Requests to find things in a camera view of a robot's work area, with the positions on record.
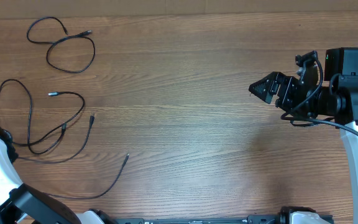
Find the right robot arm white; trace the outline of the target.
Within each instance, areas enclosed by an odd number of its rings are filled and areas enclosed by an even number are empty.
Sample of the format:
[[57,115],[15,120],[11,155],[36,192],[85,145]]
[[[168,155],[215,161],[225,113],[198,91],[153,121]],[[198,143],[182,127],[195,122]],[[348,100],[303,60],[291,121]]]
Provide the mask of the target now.
[[358,47],[296,55],[297,76],[272,72],[249,91],[284,111],[281,119],[308,128],[325,124],[340,130],[351,177],[353,222],[358,223]]

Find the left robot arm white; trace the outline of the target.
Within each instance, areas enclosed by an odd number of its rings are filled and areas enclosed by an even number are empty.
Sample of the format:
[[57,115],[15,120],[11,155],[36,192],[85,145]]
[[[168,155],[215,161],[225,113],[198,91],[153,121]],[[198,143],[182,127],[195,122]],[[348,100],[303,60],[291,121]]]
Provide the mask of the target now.
[[9,135],[0,128],[0,223],[19,223],[25,217],[41,224],[112,222],[100,211],[75,213],[46,193],[23,183],[12,165],[16,157]]

